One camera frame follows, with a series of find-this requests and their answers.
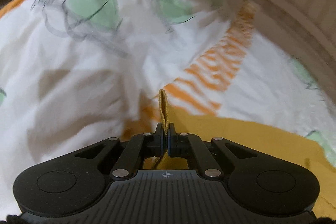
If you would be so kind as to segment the mustard yellow knit sweater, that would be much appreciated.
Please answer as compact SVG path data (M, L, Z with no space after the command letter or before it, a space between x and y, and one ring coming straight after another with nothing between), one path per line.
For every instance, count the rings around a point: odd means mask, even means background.
M167 105L169 121L178 132L189 132L209 141L223 137L310 170L320 184L314 206L317 223L335 223L335 167L315 141L255 122L211 115L191 115L180 107Z

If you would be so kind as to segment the white leaf-print bed sheet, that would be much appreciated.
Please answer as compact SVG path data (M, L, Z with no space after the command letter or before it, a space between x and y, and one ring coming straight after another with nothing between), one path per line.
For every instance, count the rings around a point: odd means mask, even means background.
M191 115L317 142L335 167L335 103L306 31L254 0L25 0L1 17L1 217L21 171L151 132L158 92Z

